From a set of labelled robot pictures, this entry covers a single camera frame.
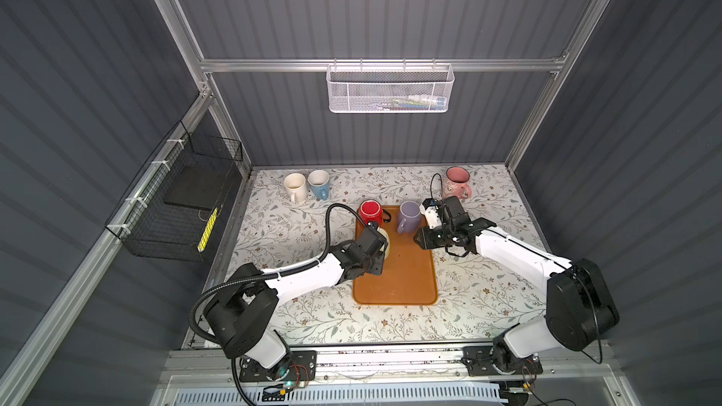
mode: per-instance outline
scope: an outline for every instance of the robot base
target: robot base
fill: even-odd
[[[469,376],[490,376],[496,374],[502,375],[521,375],[523,364],[517,364],[510,371],[501,371],[494,365],[492,359],[492,346],[474,346],[464,347],[464,356],[461,358],[461,363],[466,366],[466,370],[469,372]],[[531,374],[541,374],[543,372],[542,364],[539,362],[537,356],[529,356],[531,364],[527,363],[526,368]]]
[[[315,378],[316,351],[294,351],[291,353],[291,364],[286,375],[281,379],[273,379],[270,370],[263,368],[258,362],[250,358],[240,360],[240,382],[268,382],[268,381],[296,381],[296,369],[293,364],[298,365],[299,382],[312,381]]]

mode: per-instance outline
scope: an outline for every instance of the purple mug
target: purple mug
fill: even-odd
[[[421,209],[414,201],[406,201],[399,208],[397,233],[415,232],[421,224]]]

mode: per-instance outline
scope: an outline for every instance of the cream mug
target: cream mug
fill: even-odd
[[[283,186],[292,203],[302,204],[308,196],[308,188],[306,188],[306,177],[301,173],[292,173],[283,179]]]

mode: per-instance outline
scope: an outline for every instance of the red mug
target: red mug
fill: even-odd
[[[361,219],[365,224],[368,224],[370,221],[375,221],[379,227],[381,227],[382,221],[384,223],[391,221],[391,213],[384,211],[384,209],[381,208],[381,204],[374,200],[366,200],[361,203],[359,215],[361,215]]]

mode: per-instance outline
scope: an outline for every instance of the wall panel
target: wall panel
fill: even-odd
[[[589,0],[180,0],[206,58],[549,58]]]
[[[0,372],[198,91],[152,0],[0,0]],[[122,252],[25,404],[145,404],[207,264]]]
[[[215,73],[254,165],[499,162],[547,73],[457,73],[449,111],[337,114],[322,73]]]
[[[717,401],[721,31],[722,0],[613,0],[516,172],[552,249],[604,272],[644,404]]]

